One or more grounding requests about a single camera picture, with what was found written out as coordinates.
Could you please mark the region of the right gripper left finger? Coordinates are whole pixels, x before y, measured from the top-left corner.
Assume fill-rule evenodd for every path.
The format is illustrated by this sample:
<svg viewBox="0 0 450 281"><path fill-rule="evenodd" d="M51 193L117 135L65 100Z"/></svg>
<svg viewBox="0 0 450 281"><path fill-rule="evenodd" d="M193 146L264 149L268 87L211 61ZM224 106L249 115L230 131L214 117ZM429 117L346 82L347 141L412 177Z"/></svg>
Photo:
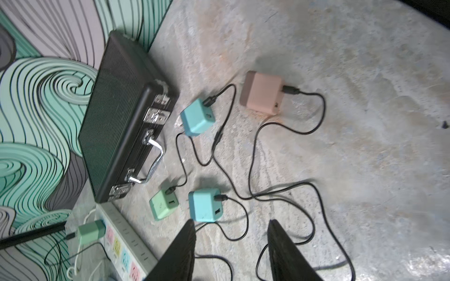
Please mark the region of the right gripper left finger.
<svg viewBox="0 0 450 281"><path fill-rule="evenodd" d="M187 220L145 281L191 281L195 265L196 230Z"/></svg>

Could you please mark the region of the pink charger adapter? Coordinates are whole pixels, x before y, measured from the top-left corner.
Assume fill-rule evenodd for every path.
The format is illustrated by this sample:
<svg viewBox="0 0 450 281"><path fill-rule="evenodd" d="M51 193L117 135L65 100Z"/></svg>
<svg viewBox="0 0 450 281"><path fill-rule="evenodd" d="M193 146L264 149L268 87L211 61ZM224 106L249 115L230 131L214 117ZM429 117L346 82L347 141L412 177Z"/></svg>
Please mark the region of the pink charger adapter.
<svg viewBox="0 0 450 281"><path fill-rule="evenodd" d="M284 79L280 76L248 71L240 96L240 104L254 111L277 115L284 96L282 92L284 84Z"/></svg>

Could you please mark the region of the teal charger adapter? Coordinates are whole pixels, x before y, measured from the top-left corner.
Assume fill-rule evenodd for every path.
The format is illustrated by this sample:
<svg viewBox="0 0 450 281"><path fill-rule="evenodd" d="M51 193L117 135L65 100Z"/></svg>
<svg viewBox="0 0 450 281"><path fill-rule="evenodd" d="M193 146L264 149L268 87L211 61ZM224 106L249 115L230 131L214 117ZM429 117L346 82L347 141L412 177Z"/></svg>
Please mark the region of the teal charger adapter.
<svg viewBox="0 0 450 281"><path fill-rule="evenodd" d="M181 112L180 117L185 134L189 137L199 136L216 122L212 109L203 105L200 98L186 107Z"/></svg>
<svg viewBox="0 0 450 281"><path fill-rule="evenodd" d="M199 189L188 194L191 219L196 222L216 222L223 215L221 201L215 196L221 195L217 188Z"/></svg>

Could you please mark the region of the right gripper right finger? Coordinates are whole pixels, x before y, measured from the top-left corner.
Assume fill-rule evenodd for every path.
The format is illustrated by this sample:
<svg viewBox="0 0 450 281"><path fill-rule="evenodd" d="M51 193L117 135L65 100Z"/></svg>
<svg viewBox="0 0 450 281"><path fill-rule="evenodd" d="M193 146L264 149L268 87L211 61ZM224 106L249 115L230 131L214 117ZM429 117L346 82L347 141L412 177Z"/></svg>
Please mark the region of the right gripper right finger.
<svg viewBox="0 0 450 281"><path fill-rule="evenodd" d="M277 220L270 220L267 238L274 281L322 281Z"/></svg>

